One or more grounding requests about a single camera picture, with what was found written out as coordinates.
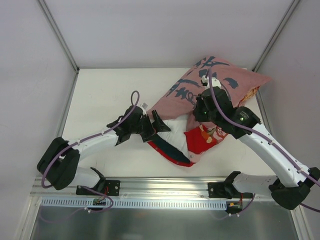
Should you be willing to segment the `white pillow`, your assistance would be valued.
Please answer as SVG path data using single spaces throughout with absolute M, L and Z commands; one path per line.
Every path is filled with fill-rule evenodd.
M 187 139 L 184 134 L 187 128 L 188 115 L 181 115 L 176 119 L 167 119 L 163 122 L 170 128 L 170 131 L 159 132 L 158 135 L 174 148 L 179 150 L 189 160 Z

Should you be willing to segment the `pink red patterned pillowcase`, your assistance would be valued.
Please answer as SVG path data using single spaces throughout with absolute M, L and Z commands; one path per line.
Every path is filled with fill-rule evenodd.
M 170 128 L 149 145 L 168 161 L 191 167 L 228 135 L 240 138 L 259 122 L 244 105 L 271 77 L 207 56 L 191 67 L 148 111 Z

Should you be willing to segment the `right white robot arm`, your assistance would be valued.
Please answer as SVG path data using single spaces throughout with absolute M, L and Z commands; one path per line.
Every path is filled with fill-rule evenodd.
M 248 146 L 274 172 L 273 175 L 249 175 L 233 171 L 218 189 L 222 197 L 258 194 L 271 197 L 287 210 L 294 210 L 306 199 L 312 186 L 319 184 L 320 170 L 307 167 L 289 154 L 252 110 L 246 106 L 234 107 L 225 90 L 213 87 L 198 94 L 193 115 L 196 121 L 212 122 Z

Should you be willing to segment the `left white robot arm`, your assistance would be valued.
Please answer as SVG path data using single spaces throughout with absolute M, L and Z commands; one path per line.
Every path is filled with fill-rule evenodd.
M 99 133 L 79 139 L 74 143 L 55 138 L 36 168 L 42 174 L 41 185 L 62 190 L 69 186 L 87 188 L 93 195 L 104 191 L 106 178 L 96 168 L 83 168 L 79 162 L 106 148 L 116 147 L 129 140 L 131 135 L 139 135 L 142 141 L 151 142 L 159 132 L 171 129 L 163 122 L 158 113 L 152 111 L 150 119 L 146 111 L 139 106 L 130 106 L 124 115 L 106 125 Z

